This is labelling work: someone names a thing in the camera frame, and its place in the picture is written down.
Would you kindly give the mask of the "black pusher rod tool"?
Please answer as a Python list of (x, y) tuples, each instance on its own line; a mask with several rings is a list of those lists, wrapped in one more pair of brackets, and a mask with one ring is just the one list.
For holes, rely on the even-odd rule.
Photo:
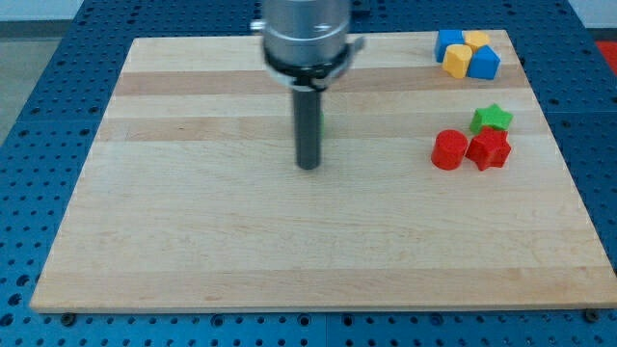
[(321, 161), (321, 94), (292, 92), (296, 164), (313, 170)]

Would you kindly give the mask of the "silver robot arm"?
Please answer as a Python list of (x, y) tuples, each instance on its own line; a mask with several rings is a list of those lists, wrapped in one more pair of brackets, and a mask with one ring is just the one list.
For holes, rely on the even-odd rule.
[(364, 48), (348, 40), (351, 3), (345, 0), (266, 0), (251, 22), (261, 34), (266, 70), (291, 91), (296, 165), (321, 163), (321, 94), (340, 78)]

